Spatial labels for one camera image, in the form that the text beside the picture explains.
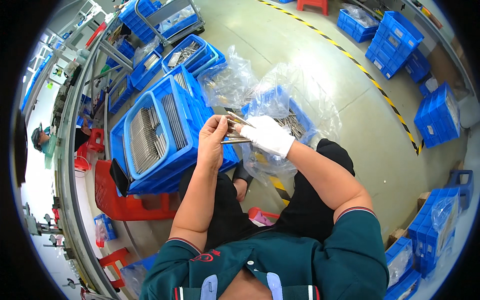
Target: dark green shirt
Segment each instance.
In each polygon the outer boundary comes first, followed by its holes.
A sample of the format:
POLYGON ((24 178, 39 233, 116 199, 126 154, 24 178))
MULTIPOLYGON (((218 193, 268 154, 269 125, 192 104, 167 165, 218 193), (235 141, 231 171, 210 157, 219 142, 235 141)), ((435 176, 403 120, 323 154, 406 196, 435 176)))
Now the dark green shirt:
POLYGON ((388 269, 380 224, 373 213, 350 209, 322 245, 274 231, 201 253, 169 239, 148 272, 140 299, 218 299, 246 267, 282 299, 383 299, 388 269))

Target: bundle of metal rods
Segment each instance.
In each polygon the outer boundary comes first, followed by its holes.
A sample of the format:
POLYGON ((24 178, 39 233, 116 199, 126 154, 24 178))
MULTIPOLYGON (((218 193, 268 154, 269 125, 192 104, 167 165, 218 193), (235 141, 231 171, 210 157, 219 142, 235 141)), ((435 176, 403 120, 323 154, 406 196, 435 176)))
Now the bundle of metal rods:
POLYGON ((187 89, 187 83, 185 82, 185 77, 183 77, 183 73, 182 73, 182 72, 173 75, 173 79, 175 79, 175 81, 176 81, 178 84, 180 84, 181 87, 183 87, 185 90, 188 91, 188 89, 187 89))
POLYGON ((141 108, 130 123, 130 151, 138 174, 148 170, 165 154, 165 136, 163 133, 160 136, 155 133, 159 124, 160 119, 153 105, 141 108))
POLYGON ((115 91, 109 96, 110 97, 110 104, 114 104, 119 99, 121 93, 127 88, 127 78, 123 79, 115 91))
POLYGON ((155 64, 160 60, 155 53, 150 56, 146 62, 144 63, 145 69, 149 70, 151 67, 155 66, 155 64))
POLYGON ((197 52, 198 49, 200 49, 200 44, 193 41, 188 47, 185 47, 180 51, 180 57, 177 60, 177 63, 175 64, 175 66, 170 68, 173 69, 179 64, 185 62, 190 56, 197 52))
POLYGON ((230 120, 230 119, 227 119, 227 122, 228 122, 228 129, 229 130, 232 130, 234 133, 227 133, 225 135, 225 137, 227 137, 228 139, 227 140, 224 140, 224 141, 221 141, 220 143, 221 144, 238 144, 238 143, 251 143, 252 141, 241 136, 240 134, 238 133, 235 133, 235 124, 237 125, 248 125, 248 126, 252 126, 250 123, 248 123, 247 121, 245 121, 244 119, 240 118, 239 116, 237 116, 236 114, 234 114, 233 112, 231 111, 227 111, 227 113, 229 115, 231 115, 232 117, 234 117, 236 120, 238 120, 239 122, 236 122, 234 120, 230 120))
POLYGON ((183 132, 183 127, 180 122, 179 113, 177 110, 177 105, 175 104, 175 99, 173 94, 168 94, 162 98, 162 105, 167 114, 168 122, 170 123, 170 128, 172 129, 173 137, 175 139, 175 145, 177 146, 177 151, 185 147, 187 139, 185 138, 185 133, 183 132))
POLYGON ((297 115, 290 108, 289 114, 286 118, 283 119, 274 119, 280 126, 288 125, 290 127, 291 133, 296 140, 299 140, 307 131, 303 125, 298 121, 297 115))

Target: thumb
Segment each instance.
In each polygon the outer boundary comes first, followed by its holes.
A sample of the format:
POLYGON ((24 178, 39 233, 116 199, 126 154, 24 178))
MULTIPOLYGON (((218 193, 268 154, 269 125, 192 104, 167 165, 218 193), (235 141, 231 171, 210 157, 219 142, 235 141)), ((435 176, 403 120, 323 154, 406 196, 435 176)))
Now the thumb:
POLYGON ((218 126, 216 127, 215 131, 212 133, 212 136, 215 140, 218 140, 218 142, 221 142, 225 137, 227 130, 228 130, 227 117, 222 116, 222 118, 220 118, 220 122, 218 123, 218 126))

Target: hand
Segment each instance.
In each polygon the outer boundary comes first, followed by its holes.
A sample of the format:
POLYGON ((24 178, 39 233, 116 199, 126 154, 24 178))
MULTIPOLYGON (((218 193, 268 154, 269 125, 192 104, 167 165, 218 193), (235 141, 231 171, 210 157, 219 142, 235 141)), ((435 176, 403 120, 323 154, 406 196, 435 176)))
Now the hand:
POLYGON ((280 125, 269 116, 250 117, 248 125, 235 125, 235 130, 241 136, 250 139, 254 146, 275 154, 281 158, 287 157, 295 137, 288 134, 280 125))
POLYGON ((223 141, 228 130, 227 116, 211 116, 198 137, 197 166, 218 171, 223 163, 223 141))

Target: black slipper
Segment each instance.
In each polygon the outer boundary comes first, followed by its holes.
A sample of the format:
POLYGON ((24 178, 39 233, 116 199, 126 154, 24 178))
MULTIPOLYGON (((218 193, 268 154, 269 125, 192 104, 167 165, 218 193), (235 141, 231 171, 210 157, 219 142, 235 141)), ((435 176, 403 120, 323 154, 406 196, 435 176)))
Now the black slipper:
POLYGON ((243 179, 247 182, 247 191, 248 188, 250 187, 250 183, 252 183, 253 176, 251 176, 247 170, 243 167, 243 159, 239 162, 237 167, 235 168, 235 171, 233 172, 233 177, 232 181, 235 182, 235 179, 243 179))

